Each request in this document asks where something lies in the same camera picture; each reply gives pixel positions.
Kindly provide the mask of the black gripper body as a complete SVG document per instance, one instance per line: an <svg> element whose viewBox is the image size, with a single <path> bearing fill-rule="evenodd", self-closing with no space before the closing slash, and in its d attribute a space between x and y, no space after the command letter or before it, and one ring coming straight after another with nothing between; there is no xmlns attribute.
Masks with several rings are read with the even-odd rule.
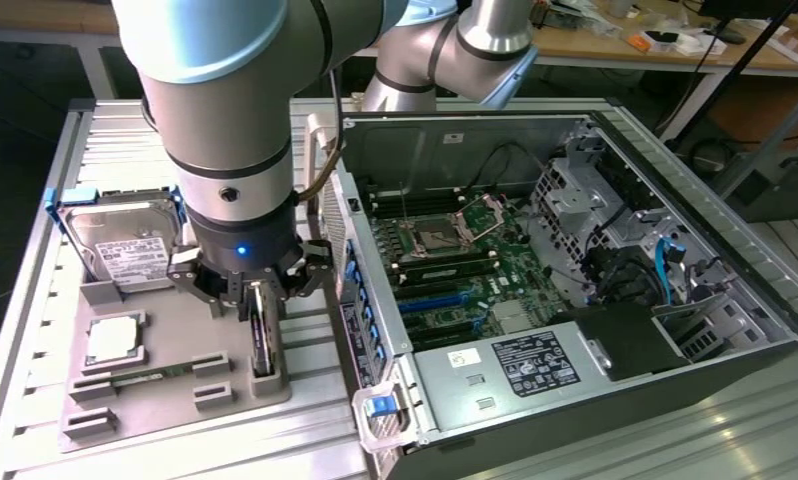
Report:
<svg viewBox="0 0 798 480"><path fill-rule="evenodd" d="M220 221L188 208L204 260L220 272L286 270L302 257L294 207L281 204L266 215L245 221Z"/></svg>

